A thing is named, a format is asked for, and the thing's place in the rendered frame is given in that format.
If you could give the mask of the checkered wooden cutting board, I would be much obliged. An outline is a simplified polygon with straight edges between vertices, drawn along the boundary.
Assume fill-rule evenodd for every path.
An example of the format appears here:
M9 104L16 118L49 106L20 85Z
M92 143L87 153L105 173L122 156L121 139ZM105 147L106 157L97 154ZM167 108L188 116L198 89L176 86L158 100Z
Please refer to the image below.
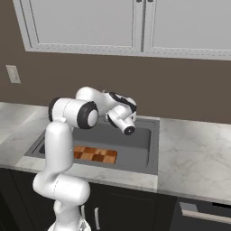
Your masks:
M74 158L85 161L115 164L117 158L117 151L87 146L75 146Z

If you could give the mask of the black base cupboard door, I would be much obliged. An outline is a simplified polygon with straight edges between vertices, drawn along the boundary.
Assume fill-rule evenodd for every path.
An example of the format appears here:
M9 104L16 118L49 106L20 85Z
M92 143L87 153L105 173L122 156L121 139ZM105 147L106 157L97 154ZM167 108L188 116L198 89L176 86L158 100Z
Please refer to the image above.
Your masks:
M91 183L92 228L99 231L170 231L176 198L154 192Z
M35 176L31 172L0 168L0 193L19 231L48 231L56 221L54 200L32 188Z

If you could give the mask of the grey kitchen sink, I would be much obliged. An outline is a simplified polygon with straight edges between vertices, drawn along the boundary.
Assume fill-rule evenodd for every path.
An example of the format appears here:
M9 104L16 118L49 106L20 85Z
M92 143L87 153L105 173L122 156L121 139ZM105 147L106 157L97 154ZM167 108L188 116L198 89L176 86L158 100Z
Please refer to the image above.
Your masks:
M72 132L75 146L100 148L117 152L115 163L95 162L75 159L78 164L122 170L158 174L160 120L153 117L137 116L135 131L124 135L102 117L89 130L75 128Z

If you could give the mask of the black dishwasher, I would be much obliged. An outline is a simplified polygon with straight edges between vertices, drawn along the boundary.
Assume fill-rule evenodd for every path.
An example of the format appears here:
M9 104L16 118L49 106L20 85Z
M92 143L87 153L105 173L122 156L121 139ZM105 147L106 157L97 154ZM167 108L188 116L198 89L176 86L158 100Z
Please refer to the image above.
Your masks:
M195 204L199 212L212 215L231 217L231 205L205 200L178 198L174 217L171 222L171 231L231 231L231 225L215 221L206 221L193 217L184 217L180 211L180 203Z

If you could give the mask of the white wall socket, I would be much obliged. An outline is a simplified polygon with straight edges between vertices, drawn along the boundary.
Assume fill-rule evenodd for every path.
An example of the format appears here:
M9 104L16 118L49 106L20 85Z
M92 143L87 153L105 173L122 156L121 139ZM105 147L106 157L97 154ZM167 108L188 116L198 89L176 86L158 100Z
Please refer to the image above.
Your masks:
M15 67L15 65L7 65L6 69L7 69L7 73L8 73L10 81L14 84L20 84L21 80L20 80L18 70Z

